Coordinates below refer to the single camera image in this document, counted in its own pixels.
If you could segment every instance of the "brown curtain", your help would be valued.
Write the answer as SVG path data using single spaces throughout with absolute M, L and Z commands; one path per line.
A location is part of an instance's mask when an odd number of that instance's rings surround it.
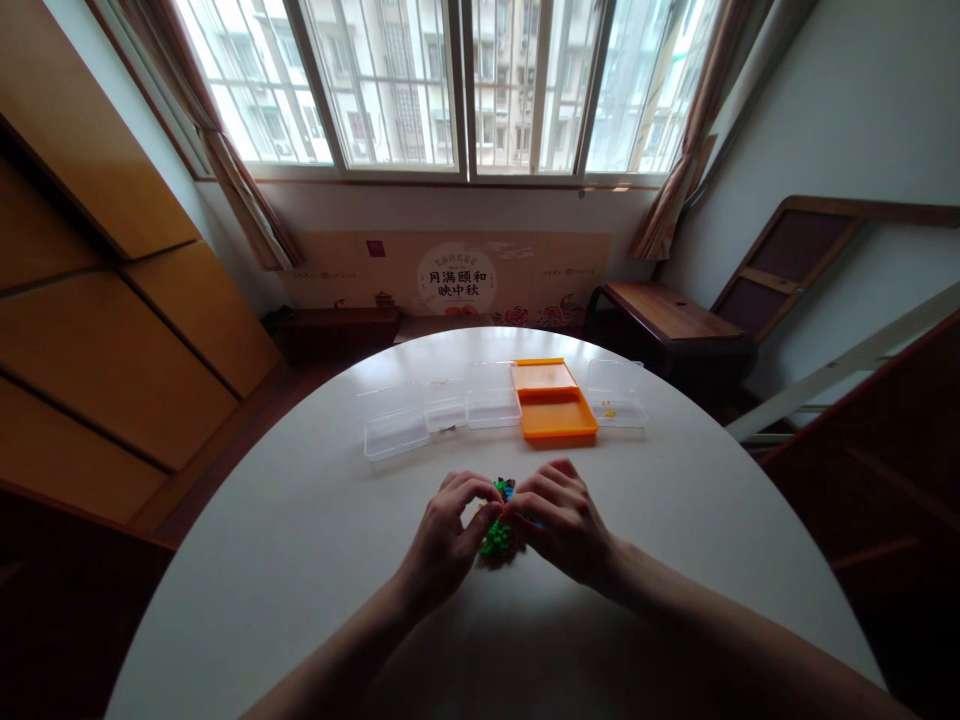
M 666 260 L 670 257 L 677 218 L 696 173 L 697 157 L 723 104 L 724 88 L 729 89 L 731 85 L 727 76 L 741 32 L 751 16 L 750 6 L 750 0 L 726 0 L 724 4 L 700 76 L 700 86 L 687 116 L 680 158 L 637 229 L 630 248 L 631 257 L 639 260 Z
M 264 270 L 302 263 L 260 188 L 223 129 L 173 0 L 120 0 L 134 33 L 147 48 L 180 106 L 197 128 L 214 175 Z

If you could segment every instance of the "chair backrest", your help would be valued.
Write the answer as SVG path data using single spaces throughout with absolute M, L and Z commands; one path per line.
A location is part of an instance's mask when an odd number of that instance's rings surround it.
M 960 227 L 960 207 L 791 195 L 711 310 L 763 340 L 868 222 Z

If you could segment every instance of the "white wall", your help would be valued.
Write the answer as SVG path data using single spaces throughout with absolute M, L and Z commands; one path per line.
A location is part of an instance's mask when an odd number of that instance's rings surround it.
M 266 183 L 293 234 L 317 231 L 591 232 L 613 241 L 604 280 L 643 280 L 654 263 L 627 250 L 652 190 L 532 190 Z
M 710 307 L 788 195 L 960 204 L 960 3 L 820 0 L 664 280 Z M 761 396 L 805 377 L 960 280 L 960 232 L 865 232 L 761 347 Z
M 226 222 L 221 222 L 198 192 L 197 184 L 87 4 L 78 0 L 44 2 L 254 311 L 262 315 L 284 302 L 286 293 L 279 282 L 257 269 L 249 248 L 241 240 L 236 220 L 227 213 L 223 217 Z M 223 199 L 219 188 L 214 191 Z

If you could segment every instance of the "circular logo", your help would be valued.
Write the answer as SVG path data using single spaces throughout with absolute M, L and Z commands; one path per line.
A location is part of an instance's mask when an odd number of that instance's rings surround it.
M 438 315 L 486 312 L 497 294 L 490 258 L 464 243 L 444 243 L 420 260 L 420 296 Z

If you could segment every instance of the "clear plastic box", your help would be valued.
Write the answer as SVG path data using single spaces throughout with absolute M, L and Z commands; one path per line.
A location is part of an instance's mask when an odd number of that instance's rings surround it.
M 424 413 L 430 432 L 467 424 L 466 385 L 459 378 L 424 383 Z
M 371 462 L 430 442 L 424 389 L 417 383 L 361 393 L 356 399 L 363 418 L 363 454 Z
M 591 360 L 583 395 L 601 427 L 644 427 L 646 411 L 640 404 L 643 363 Z
M 471 430 L 520 424 L 520 398 L 510 362 L 467 363 L 467 425 Z

